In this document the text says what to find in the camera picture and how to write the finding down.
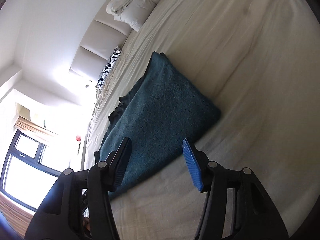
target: pillow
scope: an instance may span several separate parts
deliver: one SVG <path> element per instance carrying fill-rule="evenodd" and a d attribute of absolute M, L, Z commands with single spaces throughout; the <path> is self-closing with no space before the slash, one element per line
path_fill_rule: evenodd
<path fill-rule="evenodd" d="M 103 87 L 106 77 L 110 73 L 110 70 L 112 69 L 113 65 L 115 64 L 120 54 L 121 54 L 121 49 L 119 47 L 116 47 L 115 50 L 112 52 L 107 64 L 105 65 L 105 67 L 103 68 L 103 70 L 101 71 L 98 77 L 98 83 L 96 84 L 96 89 L 98 91 L 100 91 L 101 88 Z"/>
<path fill-rule="evenodd" d="M 160 0 L 133 0 L 119 16 L 114 15 L 116 21 L 129 24 L 136 32 L 148 19 L 149 15 Z"/>

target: teal towel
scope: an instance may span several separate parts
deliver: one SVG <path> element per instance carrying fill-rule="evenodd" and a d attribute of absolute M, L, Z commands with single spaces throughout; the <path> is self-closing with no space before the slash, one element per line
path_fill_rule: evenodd
<path fill-rule="evenodd" d="M 196 142 L 219 118 L 220 110 L 163 53 L 153 52 L 144 76 L 109 116 L 100 160 L 117 150 L 124 137 L 132 140 L 122 185 L 111 198 L 172 162 L 182 154 L 184 138 Z"/>

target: bed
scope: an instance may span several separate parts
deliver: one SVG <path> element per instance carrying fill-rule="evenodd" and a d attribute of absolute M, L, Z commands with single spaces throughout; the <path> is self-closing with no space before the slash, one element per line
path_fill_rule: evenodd
<path fill-rule="evenodd" d="M 161 0 L 106 79 L 85 168 L 153 51 L 222 112 L 196 147 L 225 168 L 252 168 L 292 235 L 320 194 L 320 24 L 306 0 Z M 204 198 L 180 156 L 111 205 L 121 239 L 193 239 Z M 226 222 L 225 236 L 230 210 Z"/>

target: headboard panel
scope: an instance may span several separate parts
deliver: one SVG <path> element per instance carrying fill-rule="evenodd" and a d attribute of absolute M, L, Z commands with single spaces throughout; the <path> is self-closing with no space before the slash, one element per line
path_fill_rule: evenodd
<path fill-rule="evenodd" d="M 84 34 L 69 73 L 97 82 L 115 47 L 122 47 L 132 31 L 128 24 L 115 21 L 113 15 L 107 14 L 110 1 L 106 0 Z"/>

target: white bedsheet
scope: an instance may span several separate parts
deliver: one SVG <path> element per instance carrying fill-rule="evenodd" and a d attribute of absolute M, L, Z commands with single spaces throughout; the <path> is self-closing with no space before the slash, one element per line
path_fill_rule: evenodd
<path fill-rule="evenodd" d="M 251 167 L 291 235 L 320 193 L 320 25 L 306 1 L 161 0 L 107 77 L 86 168 L 153 51 L 222 111 L 197 148 L 225 168 Z M 204 197 L 181 156 L 112 202 L 120 237 L 193 239 Z"/>

